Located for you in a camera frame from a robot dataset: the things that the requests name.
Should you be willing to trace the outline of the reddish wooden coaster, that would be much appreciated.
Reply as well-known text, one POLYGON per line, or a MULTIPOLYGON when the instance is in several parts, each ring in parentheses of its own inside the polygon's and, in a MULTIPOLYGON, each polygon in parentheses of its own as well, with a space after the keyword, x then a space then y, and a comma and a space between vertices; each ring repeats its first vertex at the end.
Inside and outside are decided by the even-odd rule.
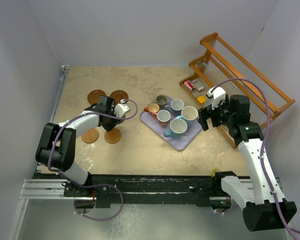
POLYGON ((110 97, 114 99, 115 104, 119 104, 120 100, 128 99, 129 95, 124 90, 115 90, 110 94, 110 97))
POLYGON ((90 105, 98 103, 100 97, 106 96, 106 93, 101 90, 101 89, 95 89, 92 90, 88 95, 87 95, 87 101, 90 105))

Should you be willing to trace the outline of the large light blue cup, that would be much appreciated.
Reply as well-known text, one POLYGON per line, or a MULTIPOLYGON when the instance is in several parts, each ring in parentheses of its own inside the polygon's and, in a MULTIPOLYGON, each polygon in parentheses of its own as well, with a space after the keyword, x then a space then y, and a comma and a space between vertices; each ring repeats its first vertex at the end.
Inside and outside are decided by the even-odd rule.
POLYGON ((177 116, 175 119, 183 119, 187 123, 187 126, 190 128, 198 119, 198 115, 199 115, 198 110, 195 107, 185 106, 181 110, 181 114, 177 116))

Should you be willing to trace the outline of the light orange wooden coaster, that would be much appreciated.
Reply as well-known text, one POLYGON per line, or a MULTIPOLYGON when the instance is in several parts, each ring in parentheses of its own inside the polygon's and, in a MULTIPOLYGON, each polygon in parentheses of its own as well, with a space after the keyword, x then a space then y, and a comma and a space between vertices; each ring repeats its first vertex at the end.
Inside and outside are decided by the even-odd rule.
POLYGON ((104 133, 104 139, 109 144, 115 144, 119 142, 121 138, 122 138, 122 132, 116 127, 104 133))
POLYGON ((81 140, 86 144, 92 144, 99 138, 99 131, 96 128, 91 128, 81 135, 81 140))

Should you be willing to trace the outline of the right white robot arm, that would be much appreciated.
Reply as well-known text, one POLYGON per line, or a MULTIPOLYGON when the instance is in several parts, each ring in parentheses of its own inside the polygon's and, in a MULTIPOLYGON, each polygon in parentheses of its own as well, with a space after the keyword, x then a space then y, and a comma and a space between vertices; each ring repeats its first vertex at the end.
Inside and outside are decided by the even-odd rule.
POLYGON ((249 190, 232 172, 219 172, 214 177, 212 190, 218 196, 228 194, 242 209, 247 229, 251 232, 283 229, 297 212, 296 204, 287 201, 272 172, 260 125, 251 121, 250 99, 245 95, 214 97, 208 93, 211 104, 198 110, 198 122, 204 131, 207 120, 213 127, 225 126, 247 164, 252 190, 249 190))

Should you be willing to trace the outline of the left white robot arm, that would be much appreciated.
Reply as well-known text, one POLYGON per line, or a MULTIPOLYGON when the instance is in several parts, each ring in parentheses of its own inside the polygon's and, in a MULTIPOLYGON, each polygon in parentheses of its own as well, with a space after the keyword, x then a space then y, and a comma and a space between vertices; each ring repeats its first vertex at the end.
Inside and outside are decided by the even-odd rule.
POLYGON ((111 131, 124 121, 130 110, 124 99, 115 104, 113 98, 101 96, 97 103, 85 108, 73 119, 58 124, 47 123, 40 137, 35 160, 75 182, 75 190, 81 196, 88 196, 93 191, 93 184, 88 180, 89 173, 75 161, 76 140, 96 127, 111 131))

